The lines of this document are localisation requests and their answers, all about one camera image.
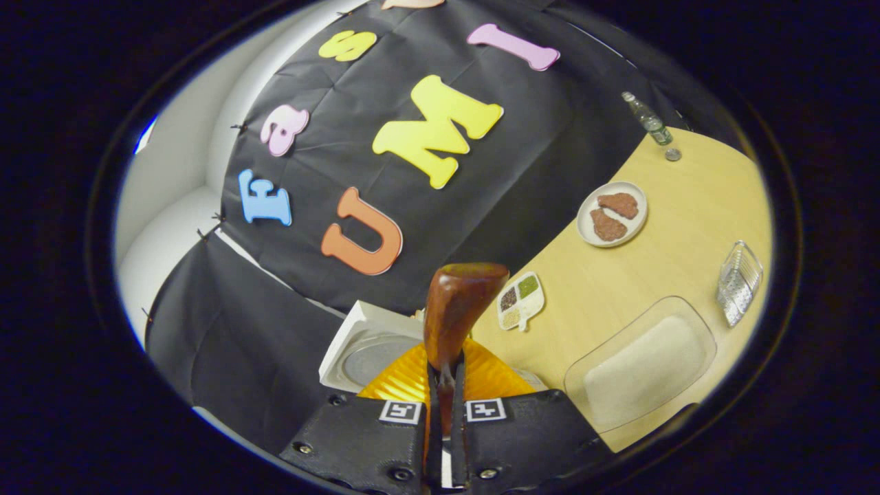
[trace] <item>glass bottle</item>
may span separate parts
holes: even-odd
[[[629,109],[633,111],[635,118],[639,119],[639,123],[657,141],[657,144],[665,145],[672,142],[672,134],[669,133],[654,110],[651,110],[651,107],[637,100],[630,92],[623,92],[621,96],[629,105]]]

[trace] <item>bottle cap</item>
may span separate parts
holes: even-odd
[[[669,148],[666,150],[666,159],[669,161],[679,161],[681,159],[681,151],[678,148]]]

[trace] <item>seasoning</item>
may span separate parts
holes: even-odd
[[[538,279],[528,277],[519,283],[519,297],[525,299],[525,296],[538,290]]]
[[[507,313],[504,314],[503,326],[505,328],[512,327],[519,323],[519,310],[516,308],[511,309]]]
[[[516,291],[514,291],[513,287],[510,287],[510,290],[505,292],[504,295],[501,297],[501,310],[504,311],[505,309],[515,305],[516,303],[517,293]]]

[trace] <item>small divided dish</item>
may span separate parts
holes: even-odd
[[[501,291],[495,305],[502,329],[525,332],[526,321],[544,307],[544,287],[535,272],[527,271]]]

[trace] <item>foam letter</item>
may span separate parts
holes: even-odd
[[[241,194],[241,206],[248,224],[252,224],[254,218],[275,218],[284,225],[292,223],[290,197],[287,191],[281,188],[274,196],[268,196],[268,192],[274,187],[272,181],[264,179],[253,181],[253,171],[250,168],[238,175],[238,192]]]
[[[476,28],[467,37],[467,42],[472,45],[485,44],[500,48],[527,61],[529,67],[538,71],[547,70],[560,57],[559,50],[531,44],[513,34],[505,33],[494,24],[484,24]]]
[[[355,34],[354,31],[343,31],[321,45],[318,55],[324,58],[336,57],[339,62],[351,62],[361,58],[364,52],[376,44],[376,39],[374,33]]]
[[[430,177],[431,187],[442,189],[458,170],[452,158],[438,158],[428,151],[467,153],[467,141],[452,121],[461,124],[471,139],[483,138],[504,113],[496,104],[487,105],[443,84],[439,76],[427,76],[413,88],[413,103],[424,121],[388,122],[373,140],[373,152],[390,151],[415,165]]]
[[[308,112],[296,110],[290,105],[281,105],[266,117],[260,131],[260,141],[269,144],[269,153],[272,156],[283,156],[293,146],[294,138],[305,129],[307,123]]]
[[[400,227],[394,220],[362,200],[356,188],[345,191],[336,210],[340,217],[357,218],[375,230],[382,237],[382,247],[376,251],[367,251],[342,235],[339,224],[332,224],[324,233],[321,253],[339,258],[364,275],[379,275],[388,271],[403,249],[403,233]]]
[[[386,11],[392,7],[406,7],[408,9],[428,9],[437,7],[445,0],[385,0],[382,4],[382,10]]]

